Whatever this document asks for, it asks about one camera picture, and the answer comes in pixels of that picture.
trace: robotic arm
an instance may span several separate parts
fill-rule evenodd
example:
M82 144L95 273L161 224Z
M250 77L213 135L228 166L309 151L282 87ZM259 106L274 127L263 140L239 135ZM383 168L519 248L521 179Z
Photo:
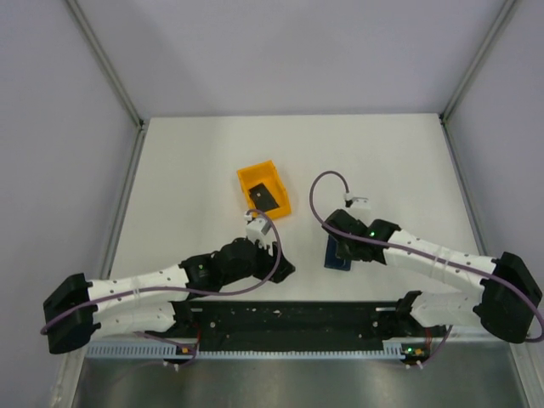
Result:
M510 282L538 306L542 292L520 257L509 252L504 252L499 259L456 252L424 241L397 224L381 219L367 226L357 218L366 207L366 199L348 196L346 208L333 212L323 224L337 242L337 258L414 270L459 291L449 294L409 292L399 301L398 313L409 314L423 327L481 325L507 342L525 341L534 312L503 284L481 279L463 268L466 265ZM355 241L345 234L368 241Z
M68 277L43 303L46 324L70 308L82 303L88 306L50 325L45 333L49 352L67 353L116 334L165 332L187 320L184 311L188 309L174 307L172 302L215 295L223 286L250 276L265 279L275 266L277 242L270 239L270 225L264 217L247 221L245 238L156 272L119 280L85 280L83 274ZM269 280L280 283L294 271L282 253ZM179 291L168 289L180 287Z
M230 324L228 331L218 327L207 333L210 342L217 340L220 348L226 344L228 337L219 336L221 329L227 333L240 332L242 339L236 347L272 342L263 347L274 350L278 347L278 339L284 338L282 347L289 350L304 333L312 332L319 333L324 339L345 336L343 346L351 350L365 347L361 343L363 340L381 343L391 337L418 337L425 332L424 328L437 335L444 334L445 325L482 326L510 343L526 340L542 292L520 257L509 252L504 252L501 258L456 252L424 241L397 224L381 219L367 225L361 220L368 213L367 199L352 197L349 193L344 197L345 208L337 209L323 221L315 211L313 191L320 177L327 173L334 172L322 173L314 181L310 207L336 242L337 258L411 269L444 282L458 292L408 292L398 302L387 303L385 307L368 302L332 306L331 310L346 310L346 315L354 317L353 321L343 317L330 322L329 315L321 311L327 306L321 303L263 304L259 306L265 310L262 317L260 314L245 317L246 322L253 325L245 331L241 329L244 323L239 320L243 311L235 314L232 309L235 306L229 306L233 316L230 316L231 312L210 305L202 306L213 309L214 314L227 313L221 320L222 325ZM282 282L295 268L283 256L279 242L269 236L270 229L277 234L274 225L263 215L246 216L246 221L245 238L237 238L216 252L197 255L150 274L120 280L86 280L83 274L68 277L43 304L46 326L42 334L48 337L49 352L62 354L97 338L131 332L184 337L194 331L195 323L186 300L241 294L268 280ZM223 286L249 276L261 282L238 292L219 292ZM266 314L268 309L273 320ZM277 317L284 312L285 318ZM204 310L201 315L208 316L207 313ZM360 334L353 337L354 330ZM339 338L334 337L332 343L332 340L326 340L318 347L319 340L311 334L309 340L299 346L308 347L311 341L316 348L328 349L337 347L333 344L338 344Z

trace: purple cable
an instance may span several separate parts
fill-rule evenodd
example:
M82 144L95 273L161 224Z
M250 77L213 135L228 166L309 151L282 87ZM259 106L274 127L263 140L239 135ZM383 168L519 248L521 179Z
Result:
M139 292L140 293L147 293L147 292L171 291L171 292L189 292L189 293L195 293L197 295L203 295L203 296L236 296L236 295L241 295L241 294L244 294L244 293L254 291L255 289L258 289L259 287L264 285L267 281L270 280L270 278L275 274L275 271L280 266L280 261L281 261L281 238L280 238L280 233L278 232L278 229L276 228L276 226L274 225L274 223L272 222L272 220L270 219L270 217L268 215L266 215L263 211L257 210L257 209L251 209L251 210L246 211L246 214L251 214L251 213L257 213L260 216L264 217L264 219L267 220L270 227L274 231L275 240L276 240L277 246L278 246L278 254L276 256L274 266L270 270L269 274L266 275L264 277L264 279L262 279L259 283L255 284L253 286L249 286L246 289L240 289L239 291L234 291L234 292L201 291L199 289L189 289L188 287L181 287L181 286L151 286L151 287L144 287L142 289L139 289ZM94 299L94 300L89 300L87 302L80 303L80 304L74 306L73 308L69 308L68 310L58 314L53 319L51 319L48 323L46 323L46 325L44 327L42 327L42 329L40 330L40 334L43 334L43 335L47 334L48 330L51 327L53 327L54 325L59 323L61 320L65 319L66 317L68 317L69 315L74 313L76 310L86 308L88 306L95 306L95 305L97 305L99 303L107 302L109 300L113 300L113 299L117 299L117 298L125 298L126 296L131 296L133 294L134 294L134 291L120 292L120 293L116 293L116 294L113 294L113 295L99 297L99 298Z
M516 296L518 296L529 307L531 312L533 312L536 319L538 320L538 323L541 325L541 329L542 329L541 335L539 337L535 337L535 338L528 338L525 341L527 343L539 343L539 342L544 340L544 317L542 317L541 313L538 311L538 308L530 301L530 299L527 296L525 296L525 294L523 292L521 292L516 286L514 286L513 284L511 284L507 280L504 280L504 279L502 279L502 278L500 278L498 276L492 275L492 274L488 274L487 272L484 272L483 270L479 270L479 269L476 269L476 268L473 268L473 267L470 267L470 266L467 266L467 265L463 265L461 263L448 262L448 260L446 260L444 258L436 258L434 255L431 255L430 253L426 253L424 251L420 251L420 250L417 250L415 248L411 248L409 246L404 246L404 245L400 245L400 244L394 244L394 243L389 243L389 242L373 240L372 238L365 238L363 236L347 234L347 233L341 231L340 229L336 229L334 227L331 227L329 224L327 224L325 221L323 221L323 219L319 216L319 214L315 210L314 190L315 190L315 186L317 185L317 183L323 177L325 177L327 174L333 174L333 175L339 177L343 182L343 185L344 185L344 187L346 189L346 192L349 193L348 181L339 172L328 170L326 172L321 173L314 180L314 182L312 183L312 186L309 189L309 207L310 207L310 210L312 211L312 213L314 214L314 217L320 222L320 224L323 226L323 228L325 228L326 230L329 230L329 231L331 231L331 232L333 232L333 233L335 233L337 235L343 236L344 238L348 238L350 240L364 242L366 244L378 245L380 247L400 249L401 251L407 251L407 252L415 253L416 255L419 255L420 257L424 257L426 259L431 259L432 261L436 261L436 262L438 262L440 264L447 264L447 265L450 265L450 266L452 266L454 268L457 268L457 269L466 270L467 272L470 272L471 274L475 274L475 275L481 276L481 277L483 277L485 279L489 279L489 280L500 283L501 285L505 286L506 288L508 288L509 290L514 292L516 294Z
M451 329L453 329L453 326L448 327L448 331L445 333L444 337L442 337L442 341L439 343L438 346L436 346L436 349L431 353L431 355L428 356L428 359L426 359L425 361L421 363L422 368L425 367L428 363L430 363L431 360L434 359L436 354L444 347L446 340L451 334Z

